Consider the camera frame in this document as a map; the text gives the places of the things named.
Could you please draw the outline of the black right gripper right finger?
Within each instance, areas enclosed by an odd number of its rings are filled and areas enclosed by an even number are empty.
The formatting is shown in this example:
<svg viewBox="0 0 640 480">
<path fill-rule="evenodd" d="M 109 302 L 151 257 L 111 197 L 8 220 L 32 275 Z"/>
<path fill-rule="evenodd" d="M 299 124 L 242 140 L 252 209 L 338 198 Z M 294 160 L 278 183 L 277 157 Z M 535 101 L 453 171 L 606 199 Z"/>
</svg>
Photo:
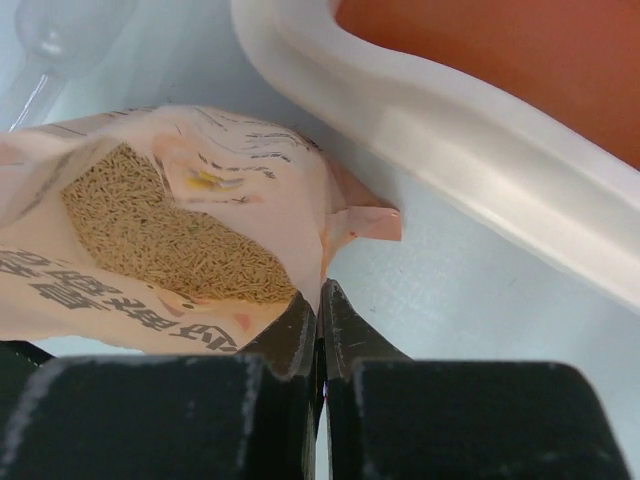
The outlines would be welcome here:
<svg viewBox="0 0 640 480">
<path fill-rule="evenodd" d="M 627 479 L 594 389 L 543 361 L 413 360 L 327 281 L 319 308 L 334 479 Z"/>
</svg>

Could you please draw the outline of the pink cat litter bag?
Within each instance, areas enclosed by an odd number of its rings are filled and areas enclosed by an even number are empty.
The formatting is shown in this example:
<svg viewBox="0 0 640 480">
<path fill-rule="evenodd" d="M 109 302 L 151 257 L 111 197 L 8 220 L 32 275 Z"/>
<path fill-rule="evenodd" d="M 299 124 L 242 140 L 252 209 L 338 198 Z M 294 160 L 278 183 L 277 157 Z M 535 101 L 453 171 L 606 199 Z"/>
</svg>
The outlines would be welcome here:
<svg viewBox="0 0 640 480">
<path fill-rule="evenodd" d="M 98 267 L 60 193 L 121 144 L 145 157 L 180 209 L 271 252 L 317 309 L 337 251 L 397 241 L 399 212 L 280 125 L 211 107 L 111 112 L 1 137 L 1 336 L 78 336 L 147 354 L 231 354 L 289 306 L 183 296 Z"/>
</svg>

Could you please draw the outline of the white and orange litter box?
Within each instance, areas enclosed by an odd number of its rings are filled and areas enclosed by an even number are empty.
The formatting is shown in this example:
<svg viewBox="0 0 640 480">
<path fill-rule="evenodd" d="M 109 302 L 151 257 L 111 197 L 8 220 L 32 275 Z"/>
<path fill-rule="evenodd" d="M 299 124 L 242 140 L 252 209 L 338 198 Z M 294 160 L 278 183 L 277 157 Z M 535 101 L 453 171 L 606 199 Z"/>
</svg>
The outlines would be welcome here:
<svg viewBox="0 0 640 480">
<path fill-rule="evenodd" d="M 235 1 L 279 93 L 503 237 L 639 306 L 639 174 L 514 96 L 342 30 L 332 1 Z"/>
</svg>

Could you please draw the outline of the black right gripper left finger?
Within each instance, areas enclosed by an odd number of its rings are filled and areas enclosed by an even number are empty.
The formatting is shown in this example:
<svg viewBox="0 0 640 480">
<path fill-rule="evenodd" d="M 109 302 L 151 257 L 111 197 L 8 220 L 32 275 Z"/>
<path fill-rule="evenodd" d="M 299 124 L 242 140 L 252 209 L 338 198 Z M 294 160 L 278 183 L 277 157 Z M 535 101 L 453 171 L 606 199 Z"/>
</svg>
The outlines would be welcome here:
<svg viewBox="0 0 640 480">
<path fill-rule="evenodd" d="M 310 479 L 316 318 L 296 296 L 233 355 L 51 360 L 1 438 L 5 479 Z"/>
</svg>

